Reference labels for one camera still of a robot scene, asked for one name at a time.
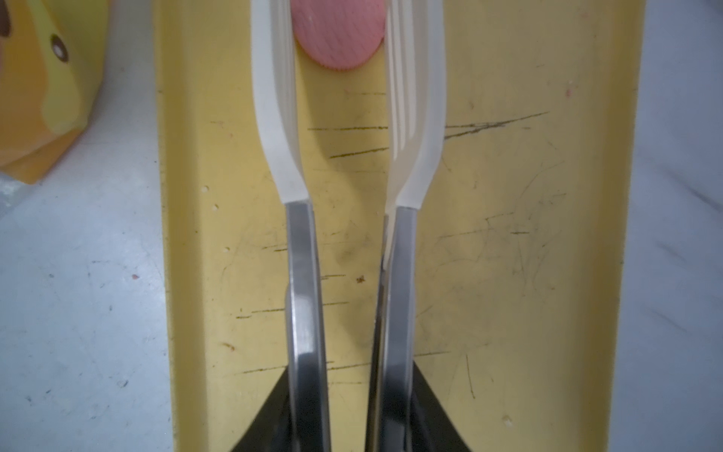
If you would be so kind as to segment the steel tongs white tips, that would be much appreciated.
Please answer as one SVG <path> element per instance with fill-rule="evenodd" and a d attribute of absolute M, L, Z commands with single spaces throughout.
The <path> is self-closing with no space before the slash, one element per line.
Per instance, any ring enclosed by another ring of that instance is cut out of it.
<path fill-rule="evenodd" d="M 386 9 L 386 78 L 392 151 L 365 445 L 429 451 L 435 422 L 414 363 L 418 212 L 444 148 L 446 63 L 439 1 L 392 1 Z M 331 447 L 322 295 L 314 211 L 301 167 L 292 12 L 287 1 L 250 7 L 255 116 L 265 159 L 286 212 L 289 284 L 286 370 L 291 448 Z"/>

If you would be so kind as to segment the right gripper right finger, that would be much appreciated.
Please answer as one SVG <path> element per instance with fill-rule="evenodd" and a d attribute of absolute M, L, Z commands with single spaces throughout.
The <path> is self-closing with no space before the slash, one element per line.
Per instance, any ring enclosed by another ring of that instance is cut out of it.
<path fill-rule="evenodd" d="M 416 363 L 412 382 L 412 451 L 471 452 Z"/>

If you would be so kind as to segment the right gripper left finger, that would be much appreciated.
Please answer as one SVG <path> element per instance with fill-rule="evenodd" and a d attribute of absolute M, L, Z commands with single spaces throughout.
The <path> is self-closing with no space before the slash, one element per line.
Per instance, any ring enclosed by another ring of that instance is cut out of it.
<path fill-rule="evenodd" d="M 233 452 L 290 452 L 291 410 L 288 369 L 278 379 Z"/>

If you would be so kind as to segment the pink round cookie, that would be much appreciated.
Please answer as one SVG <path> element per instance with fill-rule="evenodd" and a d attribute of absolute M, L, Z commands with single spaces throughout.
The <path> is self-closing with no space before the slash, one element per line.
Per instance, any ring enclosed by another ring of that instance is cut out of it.
<path fill-rule="evenodd" d="M 378 0 L 295 0 L 295 38 L 319 65 L 336 71 L 362 66 L 385 35 L 386 4 Z"/>

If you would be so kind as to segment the clear resealable zip bag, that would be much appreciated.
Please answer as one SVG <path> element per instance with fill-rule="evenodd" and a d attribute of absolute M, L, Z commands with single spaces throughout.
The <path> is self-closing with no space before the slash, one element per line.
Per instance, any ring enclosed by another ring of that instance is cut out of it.
<path fill-rule="evenodd" d="M 1 171 L 32 185 L 84 132 L 102 85 L 107 1 L 1 4 Z"/>

